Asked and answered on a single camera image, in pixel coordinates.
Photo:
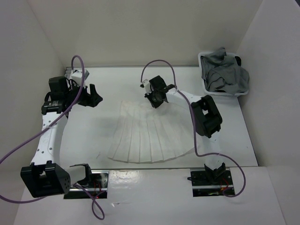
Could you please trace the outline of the white laundry basket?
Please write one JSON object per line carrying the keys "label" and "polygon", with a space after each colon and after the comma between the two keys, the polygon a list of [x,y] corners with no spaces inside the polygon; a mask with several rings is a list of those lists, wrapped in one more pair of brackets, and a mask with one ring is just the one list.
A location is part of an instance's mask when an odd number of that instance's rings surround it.
{"label": "white laundry basket", "polygon": [[[201,57],[202,56],[207,56],[209,54],[211,54],[212,51],[206,51],[206,52],[200,52],[198,53],[198,63],[199,63],[199,69],[200,69],[200,72],[201,72],[201,75],[202,75],[202,65],[201,65]],[[214,96],[227,96],[227,97],[239,97],[239,96],[244,96],[246,94],[248,94],[248,90],[246,92],[239,92],[239,93],[235,93],[234,95],[231,95],[227,92],[210,92],[208,90],[206,90],[205,88],[205,83],[204,83],[204,80],[201,78],[201,84],[202,84],[202,88],[203,88],[203,91],[205,94],[208,94],[208,95],[214,95]]]}

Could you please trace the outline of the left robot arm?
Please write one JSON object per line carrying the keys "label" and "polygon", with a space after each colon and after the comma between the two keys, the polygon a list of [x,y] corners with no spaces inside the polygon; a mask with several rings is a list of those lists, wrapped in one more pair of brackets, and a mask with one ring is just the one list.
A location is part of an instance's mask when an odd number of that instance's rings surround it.
{"label": "left robot arm", "polygon": [[76,183],[85,188],[93,183],[88,164],[60,166],[60,147],[69,116],[66,110],[72,102],[96,107],[103,99],[94,84],[81,89],[79,82],[63,76],[49,79],[49,87],[41,108],[43,134],[30,165],[21,169],[21,178],[34,198],[64,195]]}

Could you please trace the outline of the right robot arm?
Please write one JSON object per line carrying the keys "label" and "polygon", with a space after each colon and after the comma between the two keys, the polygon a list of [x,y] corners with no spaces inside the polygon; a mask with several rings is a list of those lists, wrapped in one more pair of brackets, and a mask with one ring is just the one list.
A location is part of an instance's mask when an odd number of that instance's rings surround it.
{"label": "right robot arm", "polygon": [[209,95],[197,96],[179,90],[174,84],[166,85],[161,76],[141,81],[145,97],[152,107],[158,108],[164,102],[188,109],[192,118],[194,148],[198,157],[206,157],[204,169],[206,181],[217,184],[225,173],[226,166],[220,156],[219,131],[223,119]]}

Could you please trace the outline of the white pleated skirt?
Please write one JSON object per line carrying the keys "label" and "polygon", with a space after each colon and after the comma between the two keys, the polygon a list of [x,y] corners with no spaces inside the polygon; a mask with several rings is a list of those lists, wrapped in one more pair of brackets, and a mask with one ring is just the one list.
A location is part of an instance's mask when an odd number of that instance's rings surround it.
{"label": "white pleated skirt", "polygon": [[122,101],[107,157],[123,163],[153,164],[185,156],[193,148],[188,109],[172,103],[155,109],[149,103]]}

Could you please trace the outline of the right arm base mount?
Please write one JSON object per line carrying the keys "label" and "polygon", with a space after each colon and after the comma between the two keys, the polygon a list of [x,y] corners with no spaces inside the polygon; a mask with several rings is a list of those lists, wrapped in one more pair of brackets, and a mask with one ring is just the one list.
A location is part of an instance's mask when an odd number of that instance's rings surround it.
{"label": "right arm base mount", "polygon": [[204,169],[190,170],[190,176],[187,177],[192,185],[193,197],[209,197],[235,195],[231,172],[226,170],[220,178],[217,178],[215,183],[211,183]]}

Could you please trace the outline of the grey skirt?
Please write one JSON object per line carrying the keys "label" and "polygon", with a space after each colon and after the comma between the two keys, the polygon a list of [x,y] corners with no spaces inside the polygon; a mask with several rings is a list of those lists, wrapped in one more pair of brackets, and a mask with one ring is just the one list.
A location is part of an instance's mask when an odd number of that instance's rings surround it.
{"label": "grey skirt", "polygon": [[211,93],[243,95],[249,90],[249,72],[241,66],[239,56],[229,54],[224,47],[198,54],[204,89]]}

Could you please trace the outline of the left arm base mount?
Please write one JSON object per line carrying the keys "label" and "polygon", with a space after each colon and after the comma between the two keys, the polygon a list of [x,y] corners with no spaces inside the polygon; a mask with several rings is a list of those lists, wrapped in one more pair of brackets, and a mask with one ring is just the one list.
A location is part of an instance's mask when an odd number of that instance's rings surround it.
{"label": "left arm base mount", "polygon": [[[83,185],[84,189],[96,199],[107,198],[107,188],[109,181],[109,171],[92,170],[91,181]],[[63,199],[89,199],[90,197],[80,188],[72,188],[64,195]]]}

